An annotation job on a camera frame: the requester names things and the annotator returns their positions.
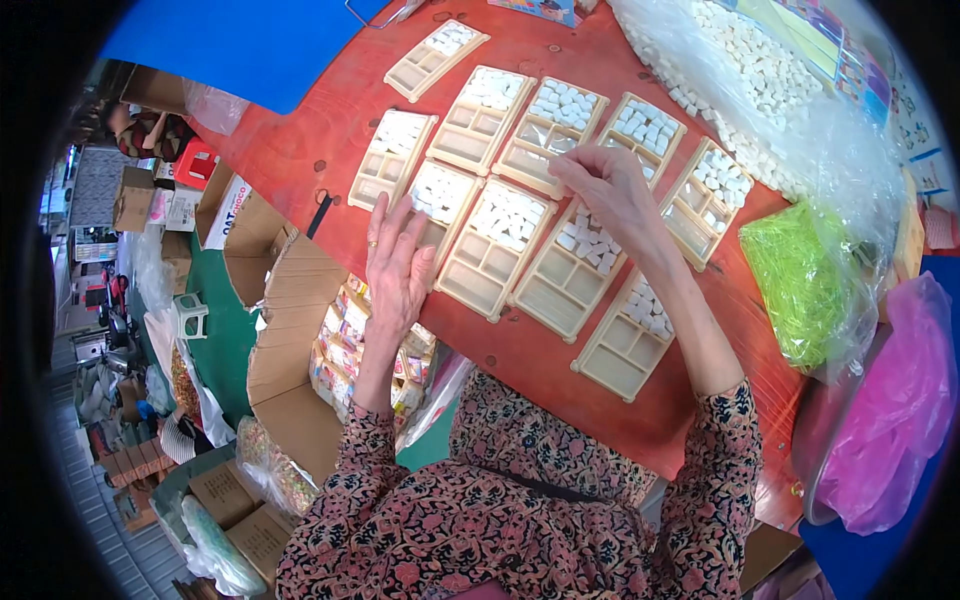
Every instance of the woman's left hand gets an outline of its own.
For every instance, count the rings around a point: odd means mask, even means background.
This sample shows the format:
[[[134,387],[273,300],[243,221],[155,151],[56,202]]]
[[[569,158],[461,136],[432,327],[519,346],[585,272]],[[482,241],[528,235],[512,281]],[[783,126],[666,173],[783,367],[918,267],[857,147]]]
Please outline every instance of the woman's left hand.
[[[372,295],[372,316],[364,337],[399,347],[420,316],[426,299],[436,246],[417,250],[426,215],[417,211],[404,228],[413,200],[404,196],[388,214],[390,198],[380,192],[367,230],[367,283]]]

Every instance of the metal handle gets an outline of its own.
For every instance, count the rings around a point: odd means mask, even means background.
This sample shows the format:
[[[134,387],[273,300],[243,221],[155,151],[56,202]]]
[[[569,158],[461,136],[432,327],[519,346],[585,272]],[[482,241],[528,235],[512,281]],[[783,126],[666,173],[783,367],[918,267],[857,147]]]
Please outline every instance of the metal handle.
[[[390,24],[394,21],[394,19],[396,19],[398,16],[400,16],[400,13],[403,12],[403,9],[406,8],[406,4],[404,4],[403,6],[401,6],[401,7],[399,8],[399,10],[397,10],[396,12],[394,12],[394,15],[393,15],[392,17],[390,17],[389,19],[387,19],[387,22],[384,23],[383,25],[371,25],[370,23],[368,23],[367,21],[365,21],[362,16],[360,16],[359,14],[357,14],[357,11],[355,11],[355,10],[353,9],[353,7],[350,6],[350,0],[344,0],[344,6],[347,8],[348,11],[350,11],[350,14],[352,14],[352,15],[355,16],[355,17],[357,17],[357,20],[360,21],[361,23],[363,23],[363,26],[364,26],[364,27],[369,27],[369,28],[371,28],[371,29],[383,29],[383,28],[386,27],[387,25],[390,25]]]

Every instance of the floral blouse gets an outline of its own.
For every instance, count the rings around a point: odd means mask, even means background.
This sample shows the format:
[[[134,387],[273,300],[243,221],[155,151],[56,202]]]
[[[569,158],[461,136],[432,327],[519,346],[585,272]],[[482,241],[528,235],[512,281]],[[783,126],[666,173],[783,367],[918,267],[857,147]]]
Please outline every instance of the floral blouse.
[[[411,473],[394,458],[392,416],[353,407],[339,466],[280,560],[277,597],[440,599],[491,582],[514,598],[739,594],[761,468],[746,380],[698,398],[659,533],[639,512],[656,474],[481,372],[461,395],[449,459]]]

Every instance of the woman's right hand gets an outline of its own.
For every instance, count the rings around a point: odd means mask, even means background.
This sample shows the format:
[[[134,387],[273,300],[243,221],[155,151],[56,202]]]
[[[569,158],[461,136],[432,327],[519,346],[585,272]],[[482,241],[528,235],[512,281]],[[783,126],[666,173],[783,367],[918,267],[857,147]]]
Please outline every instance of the woman's right hand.
[[[613,241],[645,270],[683,262],[634,153],[577,146],[550,160],[549,172],[587,205]]]

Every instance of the red stool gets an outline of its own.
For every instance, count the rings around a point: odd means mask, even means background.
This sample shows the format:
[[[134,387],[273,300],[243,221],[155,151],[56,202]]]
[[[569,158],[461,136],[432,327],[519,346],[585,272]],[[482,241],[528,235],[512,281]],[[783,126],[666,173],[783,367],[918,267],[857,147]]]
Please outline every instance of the red stool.
[[[217,166],[219,158],[220,155],[214,154],[213,149],[195,135],[187,142],[180,159],[173,165],[174,180],[197,189],[206,189],[206,183],[210,180],[210,174],[213,173],[213,167]]]

